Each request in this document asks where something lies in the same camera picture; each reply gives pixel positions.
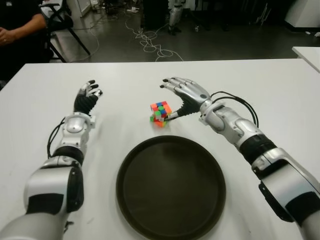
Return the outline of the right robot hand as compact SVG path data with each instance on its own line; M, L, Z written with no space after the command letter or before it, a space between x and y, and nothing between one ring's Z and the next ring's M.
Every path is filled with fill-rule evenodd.
M198 113L202 104L210 99L210 94L195 81L181 77L170 77L162 80L162 89L168 89L182 100L178 110L164 118L165 122Z

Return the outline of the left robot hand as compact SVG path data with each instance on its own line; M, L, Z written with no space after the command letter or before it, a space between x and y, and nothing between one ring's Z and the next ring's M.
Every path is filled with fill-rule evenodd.
M89 80L78 91L73 105L73 111L90 115L91 110L102 96L102 90L95 80Z

